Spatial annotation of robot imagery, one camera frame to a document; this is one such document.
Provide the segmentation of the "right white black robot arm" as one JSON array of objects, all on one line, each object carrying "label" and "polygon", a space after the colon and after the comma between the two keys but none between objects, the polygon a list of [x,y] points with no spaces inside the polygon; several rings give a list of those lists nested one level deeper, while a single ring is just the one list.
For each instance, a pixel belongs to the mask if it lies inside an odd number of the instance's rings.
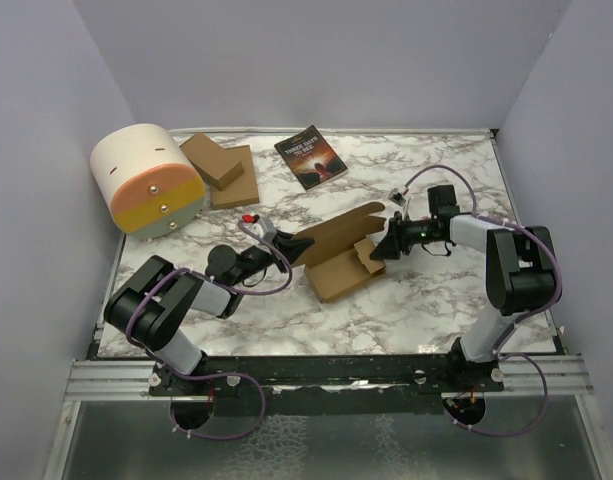
[{"label": "right white black robot arm", "polygon": [[412,220],[397,212],[370,254],[373,260],[398,260],[415,245],[462,246],[485,255],[488,304],[447,354],[446,383],[467,391],[495,367],[502,347],[525,319],[548,310],[562,293],[550,231],[467,214],[450,184],[427,190],[430,216]]}]

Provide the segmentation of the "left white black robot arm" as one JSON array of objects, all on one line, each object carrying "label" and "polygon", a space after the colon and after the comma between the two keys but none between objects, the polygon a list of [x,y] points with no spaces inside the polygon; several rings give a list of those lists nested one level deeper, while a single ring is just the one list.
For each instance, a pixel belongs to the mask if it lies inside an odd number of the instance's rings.
[{"label": "left white black robot arm", "polygon": [[[122,332],[133,346],[144,350],[172,373],[181,392],[192,395],[206,385],[206,354],[181,331],[191,309],[216,318],[228,318],[245,296],[267,296],[286,289],[292,282],[292,265],[315,244],[312,237],[299,238],[274,227],[252,231],[238,227],[258,243],[242,252],[218,245],[208,254],[203,273],[176,267],[151,256],[107,301],[104,321]],[[255,291],[237,286],[275,266],[287,275],[284,284]]]}]

